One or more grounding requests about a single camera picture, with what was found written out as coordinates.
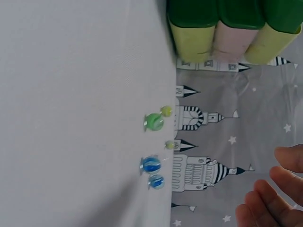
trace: glass marble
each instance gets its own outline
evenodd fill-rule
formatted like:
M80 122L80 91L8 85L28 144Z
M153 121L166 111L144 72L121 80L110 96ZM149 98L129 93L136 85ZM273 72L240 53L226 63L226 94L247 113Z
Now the glass marble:
M169 105L166 105L161 108L161 114L164 117L170 117L172 115L172 108Z
M165 148L169 150L173 150L175 147L175 142L173 140L168 140L165 142Z
M154 189L161 189L164 187L164 177L161 175L151 175L148 180L149 187Z
M161 114L152 113L144 118L144 128L159 131L163 128L164 120Z
M149 156L141 159L140 169L148 174L156 174L160 171L161 162L157 157Z

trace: finger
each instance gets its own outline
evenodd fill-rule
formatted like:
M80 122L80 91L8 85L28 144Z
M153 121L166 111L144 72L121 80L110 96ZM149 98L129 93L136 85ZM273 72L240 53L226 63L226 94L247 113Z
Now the finger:
M256 221L248 205L243 204L236 209L238 227L257 227Z
M267 181L256 181L254 190L259 193L267 210L279 224L282 224L282 226L293 226L293 220L290 219L292 207L277 194Z
M303 173L303 145L292 148L276 148L275 156L283 168Z
M279 226L272 215L267 210L264 202L258 192L252 191L246 194L245 204L249 206L250 211L260 227L277 227Z
M303 179L291 173L290 171L277 166L273 167L270 172L270 177L277 186L293 201L300 206L303 206Z

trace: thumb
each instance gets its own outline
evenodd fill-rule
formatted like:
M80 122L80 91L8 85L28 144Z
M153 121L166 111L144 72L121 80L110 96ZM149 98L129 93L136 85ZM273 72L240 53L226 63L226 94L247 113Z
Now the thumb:
M303 145L291 148L278 147L275 156L281 166L296 173L303 173Z

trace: pink cylinder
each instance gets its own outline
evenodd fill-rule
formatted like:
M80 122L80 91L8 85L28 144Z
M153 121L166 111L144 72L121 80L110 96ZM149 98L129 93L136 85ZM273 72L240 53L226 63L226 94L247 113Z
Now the pink cylinder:
M219 21L214 38L213 56L220 62L238 62L258 30L232 28Z

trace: star print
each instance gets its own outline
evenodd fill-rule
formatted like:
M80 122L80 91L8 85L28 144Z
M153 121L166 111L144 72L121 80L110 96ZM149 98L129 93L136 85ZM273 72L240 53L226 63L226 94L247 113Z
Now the star print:
M231 216L225 215L225 217L223 218L223 220L224 220L224 223L226 223L228 221L231 221Z
M181 226L181 221L176 220L173 224L174 224L176 227L177 227L177 226Z
M232 144L234 144L234 143L237 142L236 139L237 139L237 137L231 136L231 138L230 138L228 141L229 141L229 142L231 143L231 145L232 145Z
M291 130L290 130L291 127L292 127L291 125L286 124L286 126L284 127L285 132L288 133L289 131L291 131Z

